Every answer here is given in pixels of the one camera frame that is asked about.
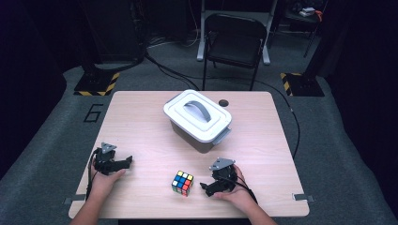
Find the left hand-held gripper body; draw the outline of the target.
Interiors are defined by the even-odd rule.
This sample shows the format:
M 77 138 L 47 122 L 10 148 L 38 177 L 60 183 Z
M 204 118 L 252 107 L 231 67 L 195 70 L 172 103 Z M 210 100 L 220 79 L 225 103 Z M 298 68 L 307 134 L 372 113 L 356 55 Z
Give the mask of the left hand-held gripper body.
M 121 165 L 120 161 L 115 161 L 116 146 L 103 142 L 95 158 L 95 169 L 105 175 L 113 173 L 114 166 Z

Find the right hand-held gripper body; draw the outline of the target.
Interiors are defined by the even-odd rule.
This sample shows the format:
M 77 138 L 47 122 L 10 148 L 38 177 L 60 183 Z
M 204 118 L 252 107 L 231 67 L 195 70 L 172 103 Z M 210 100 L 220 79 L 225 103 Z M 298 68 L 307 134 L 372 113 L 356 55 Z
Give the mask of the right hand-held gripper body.
M 209 167 L 212 171 L 212 177 L 215 179 L 216 186 L 220 192 L 230 191 L 235 188 L 237 181 L 237 172 L 234 167 L 235 161 L 228 158 L 218 157 Z

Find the colourful puzzle cube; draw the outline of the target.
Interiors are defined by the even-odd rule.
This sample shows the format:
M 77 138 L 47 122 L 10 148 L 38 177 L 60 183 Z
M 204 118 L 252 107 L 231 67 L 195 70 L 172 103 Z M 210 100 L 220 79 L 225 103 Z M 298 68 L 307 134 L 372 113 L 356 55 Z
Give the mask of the colourful puzzle cube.
M 193 184 L 193 176 L 189 173 L 178 171 L 171 184 L 172 190 L 188 197 Z

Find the clear grey plastic storage box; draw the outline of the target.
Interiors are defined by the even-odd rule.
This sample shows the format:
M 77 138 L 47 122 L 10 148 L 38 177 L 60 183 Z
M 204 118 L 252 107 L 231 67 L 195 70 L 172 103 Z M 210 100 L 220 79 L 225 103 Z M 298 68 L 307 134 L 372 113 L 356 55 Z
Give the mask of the clear grey plastic storage box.
M 201 154 L 208 153 L 214 146 L 221 143 L 232 131 L 231 128 L 226 127 L 221 132 L 217 133 L 213 139 L 203 140 L 177 122 L 171 120 L 170 123 L 173 131 Z

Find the white lid with grey handle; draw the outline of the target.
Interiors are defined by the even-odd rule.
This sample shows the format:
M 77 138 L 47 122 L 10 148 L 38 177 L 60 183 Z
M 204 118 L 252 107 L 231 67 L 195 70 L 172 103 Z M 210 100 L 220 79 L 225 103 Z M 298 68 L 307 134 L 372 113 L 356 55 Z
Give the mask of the white lid with grey handle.
M 208 97 L 185 90 L 163 106 L 179 128 L 200 143 L 220 143 L 230 132 L 232 115 Z

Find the person's right hand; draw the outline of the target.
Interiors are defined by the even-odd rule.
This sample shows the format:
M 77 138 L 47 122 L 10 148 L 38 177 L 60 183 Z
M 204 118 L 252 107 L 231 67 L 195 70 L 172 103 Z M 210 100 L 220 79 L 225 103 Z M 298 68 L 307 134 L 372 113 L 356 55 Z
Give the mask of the person's right hand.
M 249 192 L 249 188 L 245 182 L 240 168 L 237 165 L 234 167 L 237 172 L 237 184 L 235 188 L 230 192 L 217 192 L 213 195 L 213 197 L 218 200 L 227 201 L 241 211 L 241 206 L 244 203 L 256 202 Z

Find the person's left hand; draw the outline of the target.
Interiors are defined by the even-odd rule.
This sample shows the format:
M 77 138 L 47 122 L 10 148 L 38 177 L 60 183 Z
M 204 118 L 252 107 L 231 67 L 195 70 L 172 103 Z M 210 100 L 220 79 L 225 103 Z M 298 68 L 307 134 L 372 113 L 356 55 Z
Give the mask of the person's left hand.
M 91 167 L 91 169 L 91 190 L 88 200 L 94 200 L 97 202 L 105 201 L 111 193 L 115 182 L 126 173 L 126 170 L 122 169 L 118 172 L 111 173 L 110 175 L 105 175 L 98 172 L 94 167 Z

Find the grey tape strip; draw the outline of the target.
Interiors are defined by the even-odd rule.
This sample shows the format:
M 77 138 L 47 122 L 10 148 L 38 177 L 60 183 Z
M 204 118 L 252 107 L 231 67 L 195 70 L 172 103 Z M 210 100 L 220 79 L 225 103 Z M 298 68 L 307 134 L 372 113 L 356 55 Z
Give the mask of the grey tape strip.
M 71 197 L 67 197 L 64 199 L 63 204 L 64 205 L 70 205 L 75 201 L 84 201 L 85 200 L 85 195 L 84 194 L 75 194 Z
M 301 194 L 292 194 L 292 197 L 295 201 L 306 201 L 308 203 L 312 203 L 315 201 L 314 196 L 312 195 L 306 195 L 305 193 L 301 193 Z

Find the black tape floor marking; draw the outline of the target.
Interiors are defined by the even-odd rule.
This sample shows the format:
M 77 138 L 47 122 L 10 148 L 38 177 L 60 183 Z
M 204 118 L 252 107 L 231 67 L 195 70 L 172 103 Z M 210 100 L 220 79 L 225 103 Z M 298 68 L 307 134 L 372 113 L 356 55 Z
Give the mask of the black tape floor marking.
M 84 117 L 85 123 L 97 123 L 102 112 L 102 104 L 92 104 Z

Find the black base with hazard tape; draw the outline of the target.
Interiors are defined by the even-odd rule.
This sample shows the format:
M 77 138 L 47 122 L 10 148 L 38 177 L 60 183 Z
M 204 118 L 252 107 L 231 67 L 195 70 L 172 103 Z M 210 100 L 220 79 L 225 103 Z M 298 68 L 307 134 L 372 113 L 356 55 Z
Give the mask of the black base with hazard tape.
M 283 88 L 291 97 L 323 97 L 324 93 L 316 78 L 300 73 L 281 73 Z
M 111 69 L 96 68 L 93 72 L 85 72 L 74 88 L 79 96 L 108 96 L 115 88 L 120 73 Z

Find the black folding chair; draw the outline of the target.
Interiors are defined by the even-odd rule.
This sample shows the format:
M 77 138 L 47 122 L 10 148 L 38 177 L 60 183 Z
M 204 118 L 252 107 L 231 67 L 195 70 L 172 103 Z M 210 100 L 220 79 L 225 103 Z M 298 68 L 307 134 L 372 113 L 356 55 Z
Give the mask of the black folding chair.
M 202 89 L 206 89 L 207 63 L 212 62 L 253 70 L 250 90 L 262 59 L 267 28 L 259 21 L 215 13 L 205 19 L 205 48 Z

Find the dark cabinet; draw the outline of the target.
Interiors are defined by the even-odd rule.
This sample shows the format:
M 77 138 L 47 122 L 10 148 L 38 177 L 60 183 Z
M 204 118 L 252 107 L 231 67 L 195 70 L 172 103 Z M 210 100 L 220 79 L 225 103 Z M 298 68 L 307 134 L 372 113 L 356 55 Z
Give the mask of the dark cabinet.
M 81 0 L 81 4 L 103 63 L 143 61 L 131 0 Z

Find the black tripod leg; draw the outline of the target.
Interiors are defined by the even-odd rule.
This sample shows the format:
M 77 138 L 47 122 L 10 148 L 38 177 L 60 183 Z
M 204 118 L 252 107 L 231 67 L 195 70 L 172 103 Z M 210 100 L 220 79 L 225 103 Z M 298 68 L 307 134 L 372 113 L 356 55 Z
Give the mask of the black tripod leg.
M 318 27 L 319 27 L 320 23 L 321 22 L 318 19 L 313 19 L 310 22 L 308 22 L 308 24 L 311 27 L 311 29 L 310 29 L 310 35 L 309 35 L 309 42 L 308 42 L 306 50 L 305 50 L 305 52 L 303 54 L 303 57 L 306 57 L 308 55 L 309 50 L 311 49 L 311 47 L 313 45 L 314 38 L 315 38 L 315 35 L 317 33 L 317 30 L 318 30 Z

